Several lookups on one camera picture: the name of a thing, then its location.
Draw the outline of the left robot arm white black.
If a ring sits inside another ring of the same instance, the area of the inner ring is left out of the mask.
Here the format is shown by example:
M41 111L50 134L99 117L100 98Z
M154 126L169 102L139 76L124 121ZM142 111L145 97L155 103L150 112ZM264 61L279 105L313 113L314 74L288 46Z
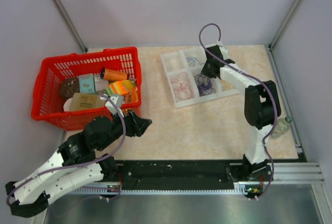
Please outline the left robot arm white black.
M95 117L83 131L61 144L30 176L6 184L11 214L31 218L78 188L115 179L118 165L114 155L96 158L96 151L104 150L119 138L141 137L151 124L152 120L141 118L133 111Z

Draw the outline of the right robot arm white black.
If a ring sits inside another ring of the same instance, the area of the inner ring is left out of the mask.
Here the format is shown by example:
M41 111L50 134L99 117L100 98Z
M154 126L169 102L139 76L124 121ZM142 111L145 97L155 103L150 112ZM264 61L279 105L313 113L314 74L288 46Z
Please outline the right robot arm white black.
M206 62L201 73L230 83L244 96L244 116L251 126L248 148L240 169L227 169L231 181L255 180L267 167L266 144L275 119L281 114L276 84L261 82L241 70L227 58L228 51L220 45L204 49Z

